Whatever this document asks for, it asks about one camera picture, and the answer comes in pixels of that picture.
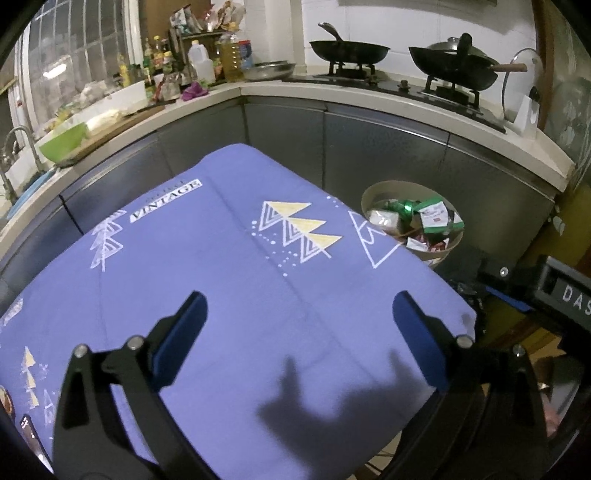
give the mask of yellow triangle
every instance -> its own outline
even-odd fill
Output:
[[[37,400],[37,396],[33,392],[30,392],[30,394],[31,394],[31,407],[38,407],[39,400]]]
[[[288,221],[302,233],[310,233],[326,223],[324,220],[310,220],[308,218],[290,218]]]
[[[292,203],[292,202],[267,202],[267,204],[275,210],[277,213],[280,213],[284,217],[289,217],[294,213],[303,210],[306,207],[312,205],[311,203]]]
[[[33,365],[35,365],[35,359],[33,358],[33,356],[31,355],[31,351],[29,350],[29,347],[25,347],[25,366],[27,368],[32,367]]]
[[[31,372],[27,370],[27,388],[35,388],[36,386],[35,379],[31,375]]]
[[[321,235],[319,233],[308,233],[306,237],[308,237],[311,241],[318,245],[322,250],[326,250],[332,244],[343,238],[342,236]]]

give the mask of black wire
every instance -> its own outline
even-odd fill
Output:
[[[381,468],[376,467],[372,462],[365,462],[365,464],[369,465],[371,468],[375,468],[379,473],[383,472]]]

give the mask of gas stove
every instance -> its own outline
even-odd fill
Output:
[[[373,92],[389,93],[404,98],[410,98],[422,103],[437,106],[461,116],[470,118],[501,133],[505,132],[502,120],[499,120],[490,110],[480,106],[479,92],[468,93],[457,90],[455,86],[438,85],[434,77],[429,77],[424,88],[410,85],[407,80],[380,80],[375,73],[375,66],[366,68],[345,68],[343,64],[330,64],[329,72],[321,75],[291,76],[283,80],[290,83],[317,83],[320,85],[336,85],[353,87]]]

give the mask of pot lid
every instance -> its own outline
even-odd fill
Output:
[[[429,50],[444,50],[444,51],[457,51],[457,46],[460,43],[460,39],[457,37],[449,37],[447,41],[442,41],[438,43],[434,43],[433,45],[429,45],[427,48]],[[470,47],[468,51],[470,55],[476,55],[478,57],[482,57],[484,59],[490,59],[493,63],[497,64],[498,62],[492,58],[490,58],[486,53],[484,53],[479,48],[476,48],[474,45]]]

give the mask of cooking oil bottle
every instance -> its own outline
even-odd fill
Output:
[[[220,40],[220,59],[227,82],[244,80],[243,70],[252,67],[251,42],[235,22],[228,25]]]

